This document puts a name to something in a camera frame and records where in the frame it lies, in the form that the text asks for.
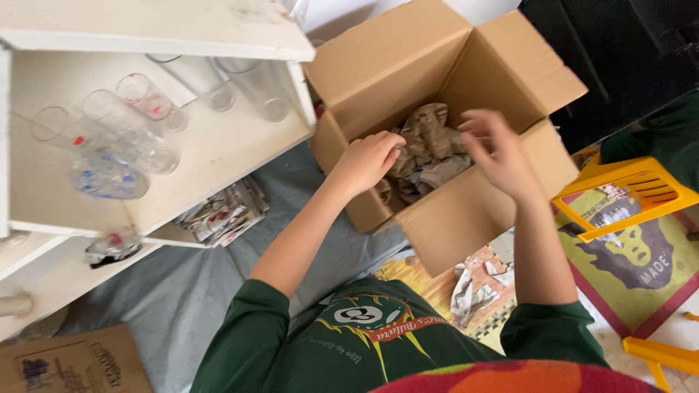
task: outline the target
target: white tile floor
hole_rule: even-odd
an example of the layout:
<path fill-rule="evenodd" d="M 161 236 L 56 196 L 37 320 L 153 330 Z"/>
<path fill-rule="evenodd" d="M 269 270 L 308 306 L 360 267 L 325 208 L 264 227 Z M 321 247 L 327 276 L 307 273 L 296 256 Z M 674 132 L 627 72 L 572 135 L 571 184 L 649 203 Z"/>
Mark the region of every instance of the white tile floor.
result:
<path fill-rule="evenodd" d="M 655 380 L 646 362 L 624 352 L 619 335 L 587 297 L 580 290 L 578 293 L 580 301 L 595 318 L 595 323 L 590 325 L 589 329 L 602 346 L 605 359 L 612 369 L 655 385 Z M 687 350 L 699 350 L 699 322 L 683 317 L 682 314 L 687 311 L 699 315 L 699 291 L 684 302 L 675 314 L 669 317 L 648 339 Z M 692 376 L 669 368 L 664 368 L 664 370 L 665 378 L 674 393 L 699 393 L 699 376 Z"/>

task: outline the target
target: white wooden cabinet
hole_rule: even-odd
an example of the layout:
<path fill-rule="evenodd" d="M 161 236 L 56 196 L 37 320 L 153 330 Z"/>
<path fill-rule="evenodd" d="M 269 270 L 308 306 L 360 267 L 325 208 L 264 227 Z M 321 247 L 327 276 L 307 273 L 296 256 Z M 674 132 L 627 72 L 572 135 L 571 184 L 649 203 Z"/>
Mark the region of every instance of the white wooden cabinet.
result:
<path fill-rule="evenodd" d="M 240 93 L 217 113 L 143 55 L 249 57 L 273 60 L 292 103 L 286 119 L 268 122 Z M 49 315 L 162 245 L 204 247 L 170 221 L 309 138 L 315 113 L 299 62 L 315 51 L 272 0 L 3 0 L 0 6 L 0 237 L 30 231 L 18 245 L 0 244 L 0 296 L 29 292 L 28 315 L 0 317 L 0 340 Z M 36 142 L 31 119 L 47 106 L 74 108 L 91 91 L 114 90 L 143 73 L 189 115 L 180 152 L 167 176 L 149 176 L 133 201 L 72 190 L 75 157 Z M 91 237 L 133 225 L 145 246 L 132 258 L 91 269 Z"/>

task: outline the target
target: tall glass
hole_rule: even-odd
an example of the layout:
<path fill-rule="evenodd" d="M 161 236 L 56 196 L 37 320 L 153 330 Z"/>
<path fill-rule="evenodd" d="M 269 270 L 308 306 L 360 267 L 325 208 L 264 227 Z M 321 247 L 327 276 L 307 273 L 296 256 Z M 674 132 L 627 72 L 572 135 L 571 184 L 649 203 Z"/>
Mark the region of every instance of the tall glass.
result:
<path fill-rule="evenodd" d="M 34 116 L 31 136 L 39 142 L 79 153 L 108 145 L 107 131 L 103 127 L 85 118 L 74 119 L 60 106 L 49 106 Z"/>
<path fill-rule="evenodd" d="M 187 115 L 147 76 L 132 73 L 117 85 L 117 96 L 141 115 L 158 122 L 164 129 L 179 132 L 187 127 Z"/>
<path fill-rule="evenodd" d="M 281 122 L 289 114 L 286 92 L 268 60 L 215 57 L 214 61 L 265 119 Z"/>
<path fill-rule="evenodd" d="M 82 102 L 82 110 L 87 117 L 111 131 L 114 151 L 140 170 L 166 175 L 180 163 L 179 155 L 150 131 L 147 120 L 109 90 L 88 94 Z"/>
<path fill-rule="evenodd" d="M 138 199 L 148 191 L 148 179 L 108 150 L 89 152 L 71 168 L 76 191 L 107 199 Z"/>
<path fill-rule="evenodd" d="M 236 98 L 211 58 L 154 54 L 147 54 L 146 57 L 174 76 L 213 110 L 226 112 L 233 108 Z"/>

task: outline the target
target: flattened cardboard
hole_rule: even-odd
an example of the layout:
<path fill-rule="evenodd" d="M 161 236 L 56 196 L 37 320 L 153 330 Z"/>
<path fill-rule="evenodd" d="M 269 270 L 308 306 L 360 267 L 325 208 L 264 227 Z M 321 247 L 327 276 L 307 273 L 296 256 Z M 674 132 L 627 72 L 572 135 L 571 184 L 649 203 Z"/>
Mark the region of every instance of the flattened cardboard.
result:
<path fill-rule="evenodd" d="M 583 95 L 585 86 L 517 11 L 483 29 L 460 19 L 441 0 L 413 0 L 317 49 L 305 72 L 328 106 L 312 144 L 326 173 L 350 141 L 443 102 L 451 127 L 471 108 L 503 112 L 523 133 L 551 197 L 575 179 L 577 169 L 547 116 Z M 411 206 L 391 207 L 371 190 L 347 210 L 362 232 L 397 221 L 435 276 L 509 229 L 515 213 L 511 198 L 477 166 Z"/>
<path fill-rule="evenodd" d="M 3 393 L 150 393 L 125 324 L 0 348 Z"/>

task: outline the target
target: glass with red pattern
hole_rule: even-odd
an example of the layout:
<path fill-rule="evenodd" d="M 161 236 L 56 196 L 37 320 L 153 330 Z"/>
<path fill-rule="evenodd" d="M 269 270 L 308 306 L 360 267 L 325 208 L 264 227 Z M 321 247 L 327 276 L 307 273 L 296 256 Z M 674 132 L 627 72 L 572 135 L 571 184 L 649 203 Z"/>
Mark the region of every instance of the glass with red pattern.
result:
<path fill-rule="evenodd" d="M 142 73 L 127 75 L 117 85 L 117 96 L 132 109 L 168 131 L 187 127 L 187 115 Z"/>
<path fill-rule="evenodd" d="M 34 116 L 31 136 L 39 142 L 81 154 L 109 144 L 102 126 L 83 117 L 75 119 L 60 106 L 49 106 Z"/>

